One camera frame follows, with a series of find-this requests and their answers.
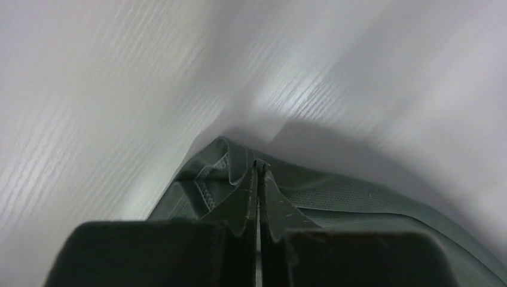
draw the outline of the gray fabric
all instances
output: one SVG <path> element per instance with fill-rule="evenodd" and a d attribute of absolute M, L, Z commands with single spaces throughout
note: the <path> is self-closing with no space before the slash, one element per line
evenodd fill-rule
<path fill-rule="evenodd" d="M 149 219 L 195 218 L 185 189 L 198 189 L 206 211 L 213 209 L 256 160 L 265 163 L 283 195 L 322 227 L 431 233 L 444 247 L 461 286 L 506 286 L 505 266 L 434 208 L 387 187 L 285 163 L 225 138 L 213 141 L 183 166 Z"/>

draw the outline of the green-gray cloth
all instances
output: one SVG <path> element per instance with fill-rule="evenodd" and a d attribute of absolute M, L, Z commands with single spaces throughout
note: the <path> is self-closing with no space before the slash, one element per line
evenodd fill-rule
<path fill-rule="evenodd" d="M 460 286 L 507 285 L 505 266 L 434 208 L 387 187 L 289 164 L 226 138 L 214 140 L 186 162 L 148 220 L 198 217 L 189 191 L 200 194 L 207 211 L 212 210 L 256 161 L 265 163 L 282 194 L 322 227 L 428 232 L 444 248 Z"/>

